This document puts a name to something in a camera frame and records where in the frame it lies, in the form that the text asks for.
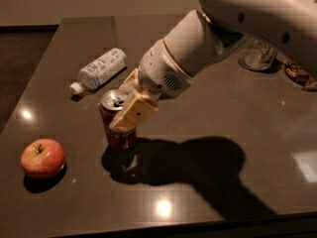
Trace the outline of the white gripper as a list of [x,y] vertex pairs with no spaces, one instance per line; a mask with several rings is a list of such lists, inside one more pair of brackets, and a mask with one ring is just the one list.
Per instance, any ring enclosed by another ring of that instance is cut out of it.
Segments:
[[140,86],[159,93],[162,99],[178,97],[191,84],[192,77],[185,73],[169,54],[163,40],[158,40],[142,57],[139,69],[135,68],[119,89],[108,93],[108,104],[116,111],[109,127],[125,133],[148,119],[159,110],[148,92],[138,92]]

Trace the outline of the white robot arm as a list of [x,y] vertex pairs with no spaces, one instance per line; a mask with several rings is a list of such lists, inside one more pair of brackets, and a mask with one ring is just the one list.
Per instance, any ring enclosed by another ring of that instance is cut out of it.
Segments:
[[316,0],[199,0],[142,57],[119,89],[128,94],[110,123],[129,131],[158,111],[158,102],[179,96],[209,64],[237,51],[248,38],[270,43],[317,76]]

